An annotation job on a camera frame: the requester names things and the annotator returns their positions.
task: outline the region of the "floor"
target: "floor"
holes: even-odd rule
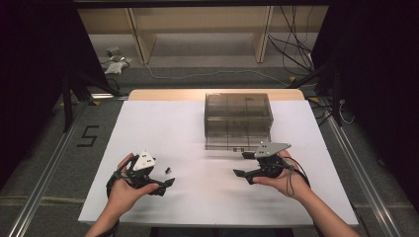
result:
[[[283,40],[287,36],[275,35]],[[316,34],[300,34],[298,37],[306,39],[307,46],[312,47]],[[123,69],[121,75],[108,75],[119,84],[122,91],[134,88],[284,88],[284,84],[290,84],[290,78],[295,76],[284,70],[285,67],[298,74],[304,73],[303,69],[290,60],[283,60],[270,44],[264,62],[256,63],[250,35],[161,35],[148,67],[139,63],[130,36],[91,36],[91,40],[102,62],[108,60],[105,49],[111,46],[118,46],[122,55],[130,59],[129,68]],[[300,61],[295,48],[289,46],[287,53]],[[314,95],[313,86],[308,85],[301,90],[305,96]],[[54,116],[51,116],[48,126],[33,146],[32,157],[22,161],[1,190],[0,236],[6,236],[15,226],[14,222],[19,220],[23,207],[31,200],[31,195],[36,193],[34,189],[44,177],[45,167],[56,157],[59,157],[60,162],[54,166],[50,180],[44,182],[42,199],[36,205],[33,215],[29,216],[29,225],[24,226],[22,232],[25,236],[80,236],[88,230],[89,226],[79,223],[77,218],[123,101],[104,100],[90,105],[77,104],[75,99],[74,102],[78,119],[71,134],[66,136],[62,132],[63,107],[58,101],[53,110]],[[313,109],[313,112],[320,117],[318,122],[322,123],[325,119],[324,110]],[[350,112],[344,113],[344,116],[347,119],[352,117]],[[362,236],[386,235],[385,224],[380,223],[368,191],[363,189],[362,182],[351,166],[351,155],[345,152],[337,139],[333,120],[325,120],[319,128],[348,199],[358,214],[360,225],[355,227],[356,230]],[[377,161],[379,157],[370,146],[368,135],[357,125],[356,120],[350,124],[344,123],[342,130],[363,169],[367,171],[367,178],[374,184],[377,196],[394,221],[399,236],[417,236],[419,215],[393,176]],[[91,139],[85,138],[89,134],[97,137],[91,146]],[[61,150],[55,148],[61,144],[62,139],[68,139],[68,142],[59,153]],[[148,227],[123,224],[120,236],[149,236],[149,233]],[[313,228],[295,228],[293,234],[317,236]]]

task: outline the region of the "printed number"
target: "printed number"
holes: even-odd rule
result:
[[[91,138],[92,140],[91,140],[90,144],[77,144],[77,147],[90,147],[90,146],[93,146],[95,144],[95,140],[98,136],[96,136],[96,135],[86,135],[89,128],[99,128],[99,126],[98,125],[88,125],[88,126],[86,126],[81,138]]]

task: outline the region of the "robot part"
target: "robot part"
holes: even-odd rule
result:
[[[122,169],[130,163],[126,173],[122,172]],[[143,151],[141,155],[136,155],[130,158],[125,164],[123,164],[114,174],[107,183],[108,196],[111,193],[112,186],[115,180],[124,179],[134,189],[140,189],[148,184],[158,184],[159,188],[152,193],[151,196],[164,196],[166,189],[171,187],[175,182],[175,179],[170,179],[164,183],[153,180],[149,177],[149,174],[154,169],[156,162],[148,152]]]
[[[249,185],[253,185],[254,177],[276,178],[281,175],[284,169],[292,167],[286,160],[278,155],[278,152],[290,148],[287,143],[261,143],[253,157],[259,162],[260,169],[254,171],[233,170],[237,177],[245,178]],[[243,154],[245,159],[249,159],[251,154]]]

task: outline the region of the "gray floor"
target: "gray floor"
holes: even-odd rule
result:
[[[309,34],[308,39],[308,43],[312,45],[315,34]],[[250,36],[247,35],[159,36],[149,63],[153,74],[160,77],[211,74],[186,79],[153,78],[148,68],[138,63],[130,36],[92,36],[92,42],[101,60],[107,59],[104,49],[117,44],[123,55],[131,58],[131,66],[124,69],[122,75],[109,75],[109,78],[115,79],[125,92],[135,88],[284,88],[284,84],[289,84],[292,76],[284,69],[282,57],[271,46],[267,48],[265,62],[256,63]],[[290,48],[289,54],[293,53],[293,49]],[[302,72],[289,61],[285,64],[291,67],[291,70]],[[304,95],[312,95],[312,88],[303,88]],[[81,236],[87,231],[89,226],[79,223],[77,218],[122,104],[122,101],[101,101],[97,106],[89,106],[83,113],[25,236]],[[33,146],[32,157],[21,162],[0,192],[0,236],[9,233],[62,136],[64,119],[60,102],[57,102],[54,111],[55,115],[50,118],[48,126]],[[322,113],[319,110],[313,112],[317,116]],[[80,147],[78,145],[90,142],[90,139],[82,138],[88,125],[98,126],[89,130],[89,134],[96,135],[97,139],[91,147]],[[330,124],[324,123],[320,130],[348,198],[362,219],[356,230],[362,236],[383,236],[377,218],[349,167]],[[377,163],[378,157],[370,146],[368,136],[356,121],[352,124],[344,123],[344,130],[402,235],[417,236],[418,213],[393,176]],[[148,236],[149,231],[148,227],[123,224],[120,236]],[[294,229],[293,233],[295,236],[317,235],[313,228]]]

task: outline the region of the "black panel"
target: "black panel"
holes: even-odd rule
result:
[[[343,64],[341,83],[357,122],[419,212],[418,16],[419,3],[379,1],[358,24],[364,30],[356,32],[360,39]],[[325,27],[320,34],[340,34],[337,29]],[[327,78],[320,84],[322,91],[333,88]]]
[[[0,1],[0,36],[2,187],[50,117],[66,72],[108,82],[75,10]]]

